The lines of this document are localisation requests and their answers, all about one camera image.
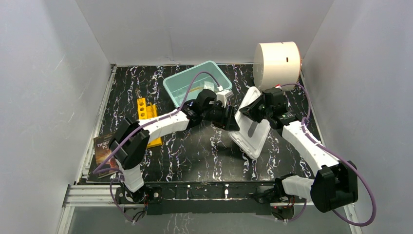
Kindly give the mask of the white plastic lid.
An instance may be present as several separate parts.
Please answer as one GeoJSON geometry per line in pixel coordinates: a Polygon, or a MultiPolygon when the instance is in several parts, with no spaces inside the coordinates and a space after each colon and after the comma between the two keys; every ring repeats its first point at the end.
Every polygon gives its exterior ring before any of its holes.
{"type": "Polygon", "coordinates": [[[254,122],[240,111],[235,113],[235,120],[240,130],[228,132],[229,137],[250,159],[258,159],[270,131],[269,122],[265,119],[260,123],[254,122]]]}

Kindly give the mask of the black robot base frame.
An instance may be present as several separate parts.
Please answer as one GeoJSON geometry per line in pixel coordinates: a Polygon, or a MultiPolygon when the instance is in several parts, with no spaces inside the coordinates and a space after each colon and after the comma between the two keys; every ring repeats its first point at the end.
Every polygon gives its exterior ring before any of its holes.
{"type": "Polygon", "coordinates": [[[134,193],[121,185],[114,197],[117,204],[144,208],[148,215],[254,213],[286,218],[304,202],[282,195],[273,181],[147,182],[134,193]]]}

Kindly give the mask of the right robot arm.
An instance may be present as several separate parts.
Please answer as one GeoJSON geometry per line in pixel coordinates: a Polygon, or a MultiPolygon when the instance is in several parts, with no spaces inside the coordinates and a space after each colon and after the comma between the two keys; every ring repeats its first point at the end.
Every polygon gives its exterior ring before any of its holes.
{"type": "Polygon", "coordinates": [[[287,100],[280,86],[263,92],[256,87],[248,90],[236,113],[239,123],[263,124],[264,133],[277,130],[306,161],[314,179],[289,174],[276,178],[274,195],[281,202],[298,196],[313,202],[322,213],[346,206],[358,200],[356,167],[327,152],[317,142],[294,112],[287,109],[287,100]]]}

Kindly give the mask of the white paper packet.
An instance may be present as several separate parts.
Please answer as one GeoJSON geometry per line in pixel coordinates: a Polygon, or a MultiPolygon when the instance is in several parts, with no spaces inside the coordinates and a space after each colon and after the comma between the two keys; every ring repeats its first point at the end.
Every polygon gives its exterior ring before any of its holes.
{"type": "Polygon", "coordinates": [[[215,91],[215,84],[213,82],[205,81],[204,89],[215,91]]]}

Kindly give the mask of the tan rubber tube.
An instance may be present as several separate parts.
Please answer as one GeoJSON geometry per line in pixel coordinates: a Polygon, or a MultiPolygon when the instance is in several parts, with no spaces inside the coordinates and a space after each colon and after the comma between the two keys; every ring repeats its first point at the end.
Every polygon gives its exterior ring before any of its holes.
{"type": "Polygon", "coordinates": [[[196,90],[203,90],[203,89],[204,89],[204,87],[199,86],[199,87],[191,88],[191,89],[189,90],[189,92],[194,92],[194,91],[196,91],[196,90]]]}

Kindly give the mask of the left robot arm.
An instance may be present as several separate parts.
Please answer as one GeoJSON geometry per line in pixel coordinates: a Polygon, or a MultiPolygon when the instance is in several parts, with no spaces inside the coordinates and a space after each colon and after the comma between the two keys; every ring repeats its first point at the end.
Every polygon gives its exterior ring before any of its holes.
{"type": "Polygon", "coordinates": [[[239,131],[234,107],[227,103],[232,91],[214,92],[203,89],[195,99],[187,100],[176,110],[149,119],[132,122],[126,119],[113,135],[109,146],[123,176],[127,197],[134,203],[145,198],[144,180],[140,164],[147,145],[153,140],[175,132],[211,122],[225,131],[239,131]]]}

